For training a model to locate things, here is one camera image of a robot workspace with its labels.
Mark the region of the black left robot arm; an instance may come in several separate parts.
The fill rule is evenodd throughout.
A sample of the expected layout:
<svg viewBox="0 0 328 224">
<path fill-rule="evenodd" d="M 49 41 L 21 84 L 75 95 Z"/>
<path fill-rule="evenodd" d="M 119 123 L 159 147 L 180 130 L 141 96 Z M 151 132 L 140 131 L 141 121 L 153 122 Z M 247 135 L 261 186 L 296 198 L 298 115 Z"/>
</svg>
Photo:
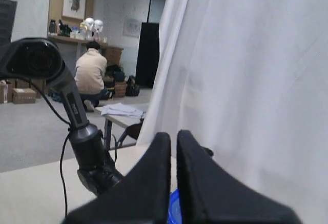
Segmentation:
<svg viewBox="0 0 328 224">
<path fill-rule="evenodd" d="M 45 80 L 59 94 L 69 119 L 77 174 L 89 191 L 101 195 L 123 178 L 104 149 L 102 132 L 87 119 L 75 79 L 55 43 L 32 37 L 1 45 L 1 78 Z"/>
</svg>

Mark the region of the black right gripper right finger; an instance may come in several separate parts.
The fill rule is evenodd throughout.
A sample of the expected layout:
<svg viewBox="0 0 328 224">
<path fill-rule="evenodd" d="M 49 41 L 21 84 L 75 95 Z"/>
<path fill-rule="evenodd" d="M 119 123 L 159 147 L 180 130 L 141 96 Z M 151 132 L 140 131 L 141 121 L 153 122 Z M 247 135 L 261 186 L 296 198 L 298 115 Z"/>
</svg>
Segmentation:
<svg viewBox="0 0 328 224">
<path fill-rule="evenodd" d="M 301 223 L 293 209 L 226 172 L 188 130 L 177 135 L 177 184 L 182 223 Z"/>
</svg>

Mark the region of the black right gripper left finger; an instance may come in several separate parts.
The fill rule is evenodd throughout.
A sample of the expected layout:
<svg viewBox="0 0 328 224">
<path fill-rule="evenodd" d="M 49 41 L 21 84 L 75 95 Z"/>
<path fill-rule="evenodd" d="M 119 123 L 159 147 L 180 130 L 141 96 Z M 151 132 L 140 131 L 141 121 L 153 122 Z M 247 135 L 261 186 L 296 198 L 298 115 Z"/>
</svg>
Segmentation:
<svg viewBox="0 0 328 224">
<path fill-rule="evenodd" d="M 171 140 L 157 133 L 145 154 L 115 186 L 71 211 L 64 223 L 167 223 Z"/>
</svg>

